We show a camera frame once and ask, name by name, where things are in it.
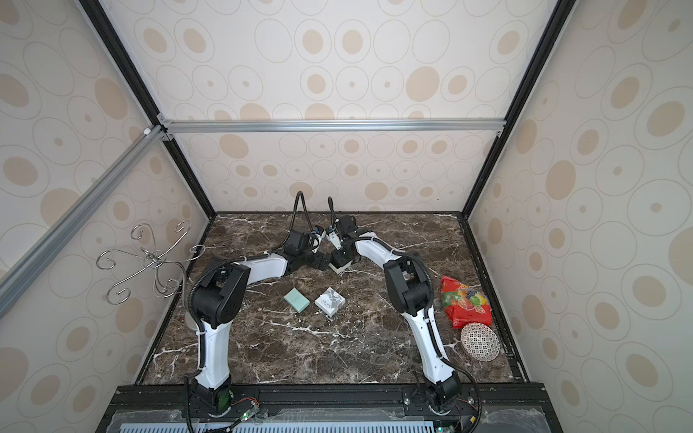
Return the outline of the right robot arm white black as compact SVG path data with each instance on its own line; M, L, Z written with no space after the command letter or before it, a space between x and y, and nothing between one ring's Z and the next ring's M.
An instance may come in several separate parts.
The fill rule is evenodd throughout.
M435 320L431 276L422 258L398 250L374 232L360 228L354 216L333 214L330 218L327 236L335 247L331 266L339 272L360 257L383 270L389 300L413 332L429 405L436 412L449 410L461 398L460 376L464 372L445 353Z

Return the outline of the white lift-off box base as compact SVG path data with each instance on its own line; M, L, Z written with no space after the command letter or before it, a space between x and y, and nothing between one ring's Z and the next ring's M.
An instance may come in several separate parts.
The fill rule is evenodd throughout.
M350 252L334 250L330 253L330 263L328 264L328 267L330 267L335 274L341 275L352 266L353 261L353 254Z

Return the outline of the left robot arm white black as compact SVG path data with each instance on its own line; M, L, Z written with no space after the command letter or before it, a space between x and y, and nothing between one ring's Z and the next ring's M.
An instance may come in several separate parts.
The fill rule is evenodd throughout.
M310 232L292 230L283 244L264 254L216 256L194 284L187 312L197 327L199 362L189 391L213 411L225 411L230 405L230 325L241 310L247 286L283 278L305 265L321 268L325 259L319 245L324 236L322 227Z

